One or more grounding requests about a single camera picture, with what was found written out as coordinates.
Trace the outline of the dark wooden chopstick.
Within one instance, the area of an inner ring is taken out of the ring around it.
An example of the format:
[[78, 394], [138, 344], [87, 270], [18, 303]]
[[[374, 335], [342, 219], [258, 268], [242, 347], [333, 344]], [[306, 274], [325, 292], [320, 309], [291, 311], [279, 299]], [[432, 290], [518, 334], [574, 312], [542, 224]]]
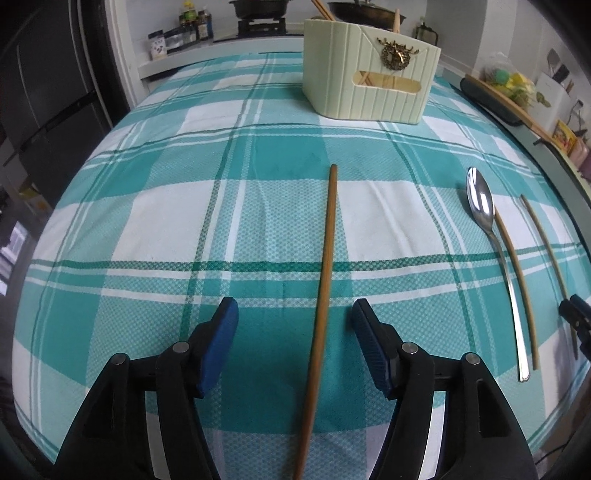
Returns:
[[329, 300], [331, 299], [332, 263], [334, 262], [335, 244], [335, 212], [337, 211], [338, 166], [329, 167], [329, 188], [327, 210], [325, 211], [324, 248], [322, 249], [322, 266], [320, 283], [318, 284], [317, 308], [315, 308], [315, 327], [311, 341], [310, 360], [308, 360], [307, 389], [304, 395], [304, 410], [301, 416], [300, 438], [298, 438], [297, 455], [294, 460], [293, 478], [304, 478], [305, 463], [311, 445], [314, 430], [315, 412], [318, 407], [318, 395], [322, 379], [322, 360], [324, 360], [325, 337], [329, 316]]

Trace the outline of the large steel spoon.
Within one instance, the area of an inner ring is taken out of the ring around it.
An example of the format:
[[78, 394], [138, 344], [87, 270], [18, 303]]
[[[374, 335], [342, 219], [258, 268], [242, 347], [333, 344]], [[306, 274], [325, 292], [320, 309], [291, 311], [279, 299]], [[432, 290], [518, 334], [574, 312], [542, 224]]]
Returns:
[[467, 170], [465, 186], [472, 217], [493, 247], [502, 273], [503, 283], [505, 285], [510, 305], [511, 324], [514, 333], [517, 358], [517, 378], [520, 383], [525, 383], [530, 380], [530, 366], [514, 285], [503, 247], [494, 231], [496, 214], [494, 198], [484, 176], [474, 166], [469, 167]]

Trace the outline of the teal plaid tablecloth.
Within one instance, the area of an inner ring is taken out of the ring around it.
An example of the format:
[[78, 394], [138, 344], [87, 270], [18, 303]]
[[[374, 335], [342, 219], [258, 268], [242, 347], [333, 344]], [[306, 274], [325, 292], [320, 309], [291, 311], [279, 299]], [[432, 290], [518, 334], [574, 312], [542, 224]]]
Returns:
[[[197, 404], [224, 479], [294, 470], [322, 262], [329, 167], [338, 207], [328, 338], [305, 474], [365, 479], [394, 405], [368, 371], [348, 311], [356, 299], [431, 354], [481, 356], [532, 450], [572, 403], [564, 293], [590, 294], [590, 261], [533, 159], [443, 80], [420, 123], [338, 121], [311, 108], [297, 53], [191, 65], [91, 153], [50, 217], [26, 274], [13, 344], [20, 425], [55, 459], [115, 353], [156, 355], [225, 296], [238, 330], [221, 378]], [[530, 366], [517, 378], [508, 295], [475, 223], [466, 174], [487, 181], [517, 251], [541, 367], [514, 285]]]

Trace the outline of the yellow seasoning packet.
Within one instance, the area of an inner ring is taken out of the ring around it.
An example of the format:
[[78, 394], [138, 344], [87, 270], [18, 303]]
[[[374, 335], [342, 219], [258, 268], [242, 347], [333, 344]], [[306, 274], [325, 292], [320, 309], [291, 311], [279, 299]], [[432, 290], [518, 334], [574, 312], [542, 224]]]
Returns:
[[577, 142], [577, 137], [570, 127], [562, 120], [558, 120], [552, 133], [553, 142], [569, 156]]

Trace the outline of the white knife holder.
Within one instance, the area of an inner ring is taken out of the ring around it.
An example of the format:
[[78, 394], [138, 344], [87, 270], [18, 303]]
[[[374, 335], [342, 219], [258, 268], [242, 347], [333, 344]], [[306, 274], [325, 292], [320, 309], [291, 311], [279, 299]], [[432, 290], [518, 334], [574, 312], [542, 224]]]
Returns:
[[549, 134], [559, 120], [565, 121], [573, 105], [567, 89], [570, 69], [554, 48], [546, 57], [547, 70], [542, 71], [536, 82], [535, 98], [529, 109], [532, 118]]

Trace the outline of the wooden cutting board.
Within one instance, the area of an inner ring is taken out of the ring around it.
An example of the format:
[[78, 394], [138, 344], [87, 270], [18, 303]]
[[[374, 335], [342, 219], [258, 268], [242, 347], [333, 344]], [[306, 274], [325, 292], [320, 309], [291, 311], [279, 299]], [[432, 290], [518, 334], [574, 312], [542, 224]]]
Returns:
[[489, 109], [509, 125], [520, 126], [523, 124], [540, 138], [548, 142], [552, 141], [550, 134], [529, 113], [484, 81], [466, 74], [461, 80], [460, 86], [467, 96]]

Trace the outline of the bag of colourful sponges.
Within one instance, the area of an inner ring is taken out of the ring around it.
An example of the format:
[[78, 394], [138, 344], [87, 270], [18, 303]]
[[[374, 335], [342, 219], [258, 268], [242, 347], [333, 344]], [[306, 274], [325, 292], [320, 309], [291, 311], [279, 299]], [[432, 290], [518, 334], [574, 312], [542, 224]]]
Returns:
[[524, 110], [538, 104], [551, 106], [533, 81], [519, 72], [502, 52], [493, 53], [486, 59], [481, 79]]

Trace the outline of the cream utensil holder box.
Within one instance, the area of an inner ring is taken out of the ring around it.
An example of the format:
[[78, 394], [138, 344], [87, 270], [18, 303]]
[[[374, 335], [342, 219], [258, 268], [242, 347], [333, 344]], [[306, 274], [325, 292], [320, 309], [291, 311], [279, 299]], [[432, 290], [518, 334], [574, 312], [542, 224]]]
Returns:
[[417, 124], [440, 55], [393, 31], [311, 19], [304, 22], [304, 95], [332, 119]]

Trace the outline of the black refrigerator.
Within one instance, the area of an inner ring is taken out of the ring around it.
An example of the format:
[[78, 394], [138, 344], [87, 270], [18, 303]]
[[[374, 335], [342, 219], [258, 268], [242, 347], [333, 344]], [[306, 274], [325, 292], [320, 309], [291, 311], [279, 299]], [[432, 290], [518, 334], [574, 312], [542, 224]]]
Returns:
[[29, 179], [56, 205], [128, 113], [103, 1], [1, 4], [1, 125]]

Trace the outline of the glass water jug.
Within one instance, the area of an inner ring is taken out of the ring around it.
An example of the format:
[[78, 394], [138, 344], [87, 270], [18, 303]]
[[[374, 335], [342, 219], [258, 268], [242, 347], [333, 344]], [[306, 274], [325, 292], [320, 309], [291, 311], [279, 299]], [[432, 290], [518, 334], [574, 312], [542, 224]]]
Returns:
[[426, 24], [424, 18], [421, 19], [420, 23], [414, 30], [414, 37], [417, 40], [425, 43], [437, 46], [439, 43], [439, 34], [431, 27]]

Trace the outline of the black gas stove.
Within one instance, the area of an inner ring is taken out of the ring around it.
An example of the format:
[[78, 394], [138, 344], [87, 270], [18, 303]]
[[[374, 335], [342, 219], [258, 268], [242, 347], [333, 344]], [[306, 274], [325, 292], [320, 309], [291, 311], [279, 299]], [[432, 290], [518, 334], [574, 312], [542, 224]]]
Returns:
[[284, 18], [266, 20], [239, 20], [238, 32], [233, 35], [215, 38], [214, 42], [302, 35], [304, 35], [303, 32], [297, 31], [294, 28], [287, 26], [286, 19]]

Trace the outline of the sauce bottles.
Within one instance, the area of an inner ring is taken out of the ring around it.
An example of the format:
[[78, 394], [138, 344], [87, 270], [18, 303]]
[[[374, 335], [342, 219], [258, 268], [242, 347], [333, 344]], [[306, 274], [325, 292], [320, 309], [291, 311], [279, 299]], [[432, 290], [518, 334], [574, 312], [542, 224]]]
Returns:
[[211, 14], [206, 8], [197, 10], [192, 1], [184, 1], [179, 14], [179, 26], [187, 35], [188, 42], [213, 39]]

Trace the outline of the chopstick in holder right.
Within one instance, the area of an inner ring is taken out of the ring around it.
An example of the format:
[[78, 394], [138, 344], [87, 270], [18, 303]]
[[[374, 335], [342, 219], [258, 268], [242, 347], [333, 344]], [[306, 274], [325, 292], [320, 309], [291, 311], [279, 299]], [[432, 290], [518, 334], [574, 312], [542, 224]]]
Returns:
[[394, 33], [400, 34], [401, 33], [401, 11], [399, 8], [394, 10]]

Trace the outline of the chopstick in holder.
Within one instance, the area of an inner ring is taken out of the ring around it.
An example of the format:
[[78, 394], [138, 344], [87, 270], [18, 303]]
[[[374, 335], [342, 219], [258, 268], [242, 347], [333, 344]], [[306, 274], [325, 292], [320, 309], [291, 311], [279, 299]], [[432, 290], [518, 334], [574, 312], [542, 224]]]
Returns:
[[400, 34], [401, 33], [401, 11], [399, 8], [394, 10], [394, 33]]
[[311, 0], [311, 3], [314, 4], [315, 8], [320, 12], [322, 18], [328, 21], [334, 21], [335, 17], [332, 15], [329, 8], [325, 6], [325, 3], [322, 0]]

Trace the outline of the wok with glass lid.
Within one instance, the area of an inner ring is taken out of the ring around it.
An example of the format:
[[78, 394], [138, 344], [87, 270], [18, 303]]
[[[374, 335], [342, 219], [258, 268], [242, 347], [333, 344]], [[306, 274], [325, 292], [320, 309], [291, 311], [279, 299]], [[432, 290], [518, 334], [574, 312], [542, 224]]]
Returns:
[[383, 30], [394, 28], [394, 11], [369, 1], [332, 1], [329, 2], [329, 11], [342, 22]]

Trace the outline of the clay pot orange lid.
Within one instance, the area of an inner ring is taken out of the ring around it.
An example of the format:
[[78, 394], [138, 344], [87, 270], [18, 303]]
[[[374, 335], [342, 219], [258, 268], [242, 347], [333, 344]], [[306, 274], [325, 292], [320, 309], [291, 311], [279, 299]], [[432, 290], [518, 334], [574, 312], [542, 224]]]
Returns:
[[280, 19], [287, 14], [288, 0], [233, 0], [229, 4], [235, 9], [239, 20], [253, 21]]

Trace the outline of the chopstick in holder left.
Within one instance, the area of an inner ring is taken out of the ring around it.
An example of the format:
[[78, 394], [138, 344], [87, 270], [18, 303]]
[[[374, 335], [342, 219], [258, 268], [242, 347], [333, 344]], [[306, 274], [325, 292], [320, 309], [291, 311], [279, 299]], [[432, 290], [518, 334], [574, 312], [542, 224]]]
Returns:
[[322, 0], [311, 0], [311, 3], [314, 4], [315, 8], [320, 12], [322, 18], [328, 21], [334, 21], [335, 17], [332, 15], [329, 8], [325, 6], [325, 3]]

